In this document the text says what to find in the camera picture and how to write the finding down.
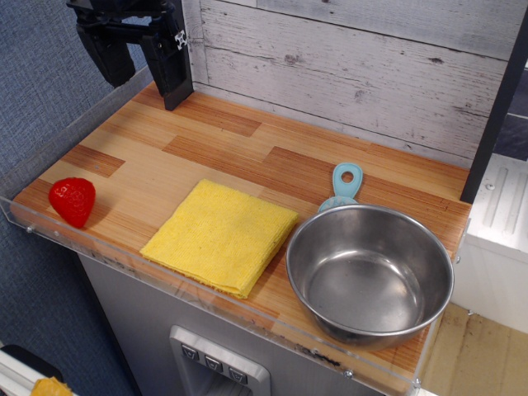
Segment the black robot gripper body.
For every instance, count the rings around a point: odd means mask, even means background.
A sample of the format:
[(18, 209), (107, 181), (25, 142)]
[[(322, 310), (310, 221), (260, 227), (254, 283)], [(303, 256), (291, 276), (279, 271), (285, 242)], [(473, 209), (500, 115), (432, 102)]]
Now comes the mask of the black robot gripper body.
[(78, 31), (102, 39), (136, 43), (146, 36), (182, 44), (182, 29), (173, 1), (67, 1), (77, 16)]

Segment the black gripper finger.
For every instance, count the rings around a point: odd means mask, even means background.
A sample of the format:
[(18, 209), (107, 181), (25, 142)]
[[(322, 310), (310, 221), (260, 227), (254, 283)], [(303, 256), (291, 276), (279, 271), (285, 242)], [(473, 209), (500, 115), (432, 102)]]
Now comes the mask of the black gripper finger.
[(142, 51), (160, 94), (173, 93), (186, 79), (186, 32), (152, 20), (142, 36)]
[(78, 25), (77, 33), (101, 75), (112, 87), (124, 85), (135, 75), (134, 61), (125, 41), (99, 26), (92, 29)]

